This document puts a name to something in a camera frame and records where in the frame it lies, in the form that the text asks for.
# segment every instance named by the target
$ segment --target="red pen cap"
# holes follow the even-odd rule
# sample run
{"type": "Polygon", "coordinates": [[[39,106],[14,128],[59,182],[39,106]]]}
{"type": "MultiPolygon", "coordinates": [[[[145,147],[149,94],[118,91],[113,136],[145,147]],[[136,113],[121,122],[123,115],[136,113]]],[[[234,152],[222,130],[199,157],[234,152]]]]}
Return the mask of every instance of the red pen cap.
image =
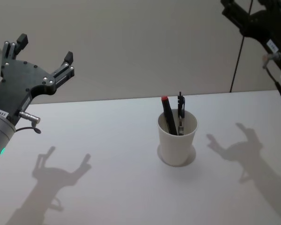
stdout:
{"type": "Polygon", "coordinates": [[[162,101],[166,101],[166,100],[168,100],[168,97],[167,97],[167,96],[162,96],[162,97],[161,97],[161,100],[162,100],[162,101]]]}

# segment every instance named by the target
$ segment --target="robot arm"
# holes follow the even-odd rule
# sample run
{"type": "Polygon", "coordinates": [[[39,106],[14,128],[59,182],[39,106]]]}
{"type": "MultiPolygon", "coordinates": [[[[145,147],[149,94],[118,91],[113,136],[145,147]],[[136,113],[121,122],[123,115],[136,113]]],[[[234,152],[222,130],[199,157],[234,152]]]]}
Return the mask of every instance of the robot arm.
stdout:
{"type": "Polygon", "coordinates": [[[21,34],[16,43],[6,41],[0,51],[0,154],[15,133],[20,118],[30,120],[33,127],[40,122],[40,118],[25,112],[31,101],[42,94],[53,95],[74,76],[71,52],[51,74],[35,64],[16,60],[27,44],[27,35],[21,34]]]}
{"type": "Polygon", "coordinates": [[[266,9],[252,15],[234,0],[221,0],[221,3],[225,7],[222,14],[239,28],[240,33],[259,41],[268,52],[263,57],[263,68],[274,81],[281,96],[281,86],[267,68],[269,60],[274,60],[281,70],[281,0],[259,0],[266,9]]]}

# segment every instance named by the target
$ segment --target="green light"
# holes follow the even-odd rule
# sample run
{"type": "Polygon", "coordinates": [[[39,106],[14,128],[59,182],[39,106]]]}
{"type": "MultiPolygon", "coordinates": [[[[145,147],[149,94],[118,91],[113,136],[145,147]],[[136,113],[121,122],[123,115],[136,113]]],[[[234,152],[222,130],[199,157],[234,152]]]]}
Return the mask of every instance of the green light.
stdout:
{"type": "Polygon", "coordinates": [[[0,153],[0,156],[5,152],[5,148],[2,149],[1,153],[0,153]]]}

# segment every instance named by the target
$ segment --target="white wall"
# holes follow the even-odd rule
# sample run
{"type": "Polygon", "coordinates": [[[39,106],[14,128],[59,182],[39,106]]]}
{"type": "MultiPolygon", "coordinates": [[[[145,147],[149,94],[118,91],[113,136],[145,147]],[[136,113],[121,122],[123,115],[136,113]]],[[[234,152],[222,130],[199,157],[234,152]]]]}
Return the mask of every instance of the white wall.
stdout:
{"type": "Polygon", "coordinates": [[[228,92],[241,35],[222,10],[220,0],[0,0],[0,45],[27,33],[18,59],[48,72],[74,53],[76,76],[34,103],[228,92]]]}

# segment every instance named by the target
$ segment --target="black cable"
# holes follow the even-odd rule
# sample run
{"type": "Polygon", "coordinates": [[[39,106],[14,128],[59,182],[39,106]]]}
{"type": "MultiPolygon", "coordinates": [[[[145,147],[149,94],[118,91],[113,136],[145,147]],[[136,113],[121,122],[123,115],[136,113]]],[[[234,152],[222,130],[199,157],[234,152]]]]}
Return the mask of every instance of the black cable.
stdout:
{"type": "MultiPolygon", "coordinates": [[[[249,16],[251,14],[252,5],[253,5],[253,0],[251,0],[251,3],[250,3],[249,16]]],[[[242,50],[243,50],[243,45],[244,45],[244,36],[242,38],[242,42],[240,44],[240,48],[239,48],[239,52],[238,52],[238,57],[237,57],[237,61],[236,61],[236,65],[235,65],[235,70],[234,70],[234,74],[233,74],[233,79],[232,79],[232,83],[231,83],[231,87],[230,87],[230,93],[232,92],[232,88],[233,88],[233,84],[234,84],[234,80],[235,80],[235,76],[236,76],[236,72],[237,72],[237,68],[238,68],[238,63],[239,63],[240,55],[241,55],[242,50]]]]}
{"type": "Polygon", "coordinates": [[[277,81],[275,80],[275,78],[273,77],[273,75],[271,74],[271,72],[268,70],[267,67],[266,67],[266,72],[269,75],[269,77],[276,83],[277,81]]]}
{"type": "Polygon", "coordinates": [[[276,81],[276,79],[273,77],[273,75],[271,74],[271,72],[268,70],[267,67],[265,67],[265,70],[266,70],[267,74],[269,75],[269,77],[270,77],[270,78],[273,80],[273,82],[275,83],[276,88],[277,88],[277,90],[278,90],[278,92],[279,92],[279,94],[280,94],[280,96],[281,96],[281,85],[279,84],[278,81],[276,81]]]}
{"type": "Polygon", "coordinates": [[[23,127],[23,128],[19,128],[16,130],[16,132],[21,131],[21,130],[26,130],[26,129],[33,129],[37,134],[42,133],[40,129],[37,129],[36,127],[23,127]]]}

